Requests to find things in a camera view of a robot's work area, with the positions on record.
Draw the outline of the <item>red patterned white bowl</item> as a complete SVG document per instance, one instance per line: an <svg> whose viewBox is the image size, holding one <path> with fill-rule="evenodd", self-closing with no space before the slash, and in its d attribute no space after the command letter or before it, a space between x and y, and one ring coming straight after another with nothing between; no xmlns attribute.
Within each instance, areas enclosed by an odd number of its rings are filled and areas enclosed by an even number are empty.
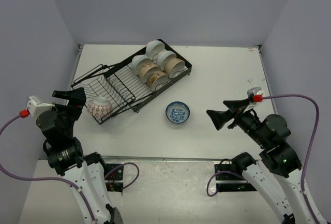
<svg viewBox="0 0 331 224"><path fill-rule="evenodd" d="M113 112L112 104L105 97L96 97L87 104L87 112L93 117L110 117Z"/></svg>

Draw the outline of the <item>blue floral white bowl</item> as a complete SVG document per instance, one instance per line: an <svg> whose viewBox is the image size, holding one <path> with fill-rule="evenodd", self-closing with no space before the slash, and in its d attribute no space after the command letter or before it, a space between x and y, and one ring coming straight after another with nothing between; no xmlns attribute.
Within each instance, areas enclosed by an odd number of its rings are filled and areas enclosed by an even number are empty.
<svg viewBox="0 0 331 224"><path fill-rule="evenodd" d="M165 109L166 118L173 124L182 124L190 117L189 107L181 101L174 101Z"/></svg>

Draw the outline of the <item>plain beige bowl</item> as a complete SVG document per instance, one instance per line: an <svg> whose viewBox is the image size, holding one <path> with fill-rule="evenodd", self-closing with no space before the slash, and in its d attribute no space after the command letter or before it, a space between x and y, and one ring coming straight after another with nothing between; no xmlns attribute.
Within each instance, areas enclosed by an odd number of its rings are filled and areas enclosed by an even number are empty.
<svg viewBox="0 0 331 224"><path fill-rule="evenodd" d="M177 77L185 67L185 62L179 58L170 59L165 66L165 72L169 78Z"/></svg>

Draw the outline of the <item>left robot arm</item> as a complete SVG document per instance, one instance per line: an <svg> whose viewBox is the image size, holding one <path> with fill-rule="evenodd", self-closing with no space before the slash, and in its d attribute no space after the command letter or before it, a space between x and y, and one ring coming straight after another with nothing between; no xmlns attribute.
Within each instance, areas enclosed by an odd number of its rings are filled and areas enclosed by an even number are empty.
<svg viewBox="0 0 331 224"><path fill-rule="evenodd" d="M68 103L54 103L36 118L36 125L46 138L43 150L49 166L69 185L84 223L123 223L108 196L104 181L107 165L97 152L85 156L80 141L73 135L74 123L86 103L84 88L54 91L52 96Z"/></svg>

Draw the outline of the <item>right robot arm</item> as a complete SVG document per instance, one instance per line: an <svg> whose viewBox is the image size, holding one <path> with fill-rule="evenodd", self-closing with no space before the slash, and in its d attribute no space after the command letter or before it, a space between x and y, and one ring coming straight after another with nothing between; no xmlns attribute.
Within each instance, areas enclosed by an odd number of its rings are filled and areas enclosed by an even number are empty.
<svg viewBox="0 0 331 224"><path fill-rule="evenodd" d="M261 94L244 100L224 101L226 111L207 110L215 128L239 127L260 148L261 161L280 185L278 189L262 172L256 160L247 152L231 159L231 170L216 173L232 174L248 181L270 205L281 223L327 223L319 212L306 183L307 161L301 162L288 144L291 131L286 120L277 114L260 121L254 107L265 100Z"/></svg>

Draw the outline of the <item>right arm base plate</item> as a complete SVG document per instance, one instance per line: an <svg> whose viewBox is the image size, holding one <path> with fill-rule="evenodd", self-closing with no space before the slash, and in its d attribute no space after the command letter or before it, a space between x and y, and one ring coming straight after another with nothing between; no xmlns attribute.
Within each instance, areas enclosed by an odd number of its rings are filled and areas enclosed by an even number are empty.
<svg viewBox="0 0 331 224"><path fill-rule="evenodd" d="M241 175L240 170L235 164L220 163L215 164L215 172L230 171ZM250 192L257 191L249 182L240 179L239 177L224 173L216 176L216 189L218 192Z"/></svg>

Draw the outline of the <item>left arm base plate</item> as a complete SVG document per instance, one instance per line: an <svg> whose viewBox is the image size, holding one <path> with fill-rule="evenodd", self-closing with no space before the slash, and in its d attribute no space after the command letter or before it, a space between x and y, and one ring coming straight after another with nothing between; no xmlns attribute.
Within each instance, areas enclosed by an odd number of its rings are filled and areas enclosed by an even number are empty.
<svg viewBox="0 0 331 224"><path fill-rule="evenodd" d="M104 175L112 171L112 173L105 177L106 189L108 192L123 192L124 168L121 167L117 170L113 170L117 166L119 166L119 163L106 163Z"/></svg>

